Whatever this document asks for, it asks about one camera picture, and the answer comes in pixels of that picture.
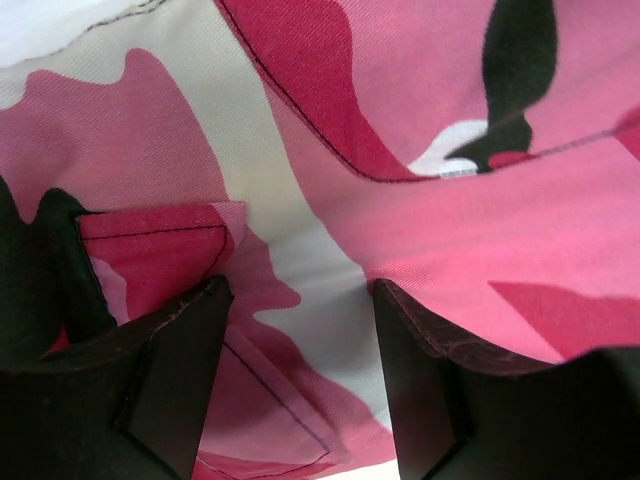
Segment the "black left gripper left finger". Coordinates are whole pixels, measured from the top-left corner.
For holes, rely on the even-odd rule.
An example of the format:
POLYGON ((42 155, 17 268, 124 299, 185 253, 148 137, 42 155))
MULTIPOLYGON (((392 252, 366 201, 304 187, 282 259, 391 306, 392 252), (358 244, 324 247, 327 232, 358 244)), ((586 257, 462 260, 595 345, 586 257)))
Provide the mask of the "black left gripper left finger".
POLYGON ((215 276, 41 360, 3 363, 2 477, 190 478, 232 301, 215 276))

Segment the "pink camo trousers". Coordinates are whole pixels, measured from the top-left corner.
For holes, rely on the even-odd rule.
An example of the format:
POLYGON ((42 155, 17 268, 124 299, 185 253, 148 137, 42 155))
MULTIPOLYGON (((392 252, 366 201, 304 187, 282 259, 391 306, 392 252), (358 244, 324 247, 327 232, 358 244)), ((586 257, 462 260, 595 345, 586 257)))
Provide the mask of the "pink camo trousers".
POLYGON ((188 479, 404 479, 373 286, 560 365, 639 351, 635 1, 5 1, 1 366, 202 282, 188 479))

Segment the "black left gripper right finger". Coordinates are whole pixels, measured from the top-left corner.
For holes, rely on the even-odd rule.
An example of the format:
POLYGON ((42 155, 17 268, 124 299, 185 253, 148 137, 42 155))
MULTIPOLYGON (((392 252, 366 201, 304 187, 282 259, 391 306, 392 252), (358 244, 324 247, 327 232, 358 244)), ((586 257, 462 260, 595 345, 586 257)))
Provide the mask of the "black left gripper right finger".
POLYGON ((404 479, 635 479, 639 351, 552 365, 492 344, 373 286, 377 339, 404 479))

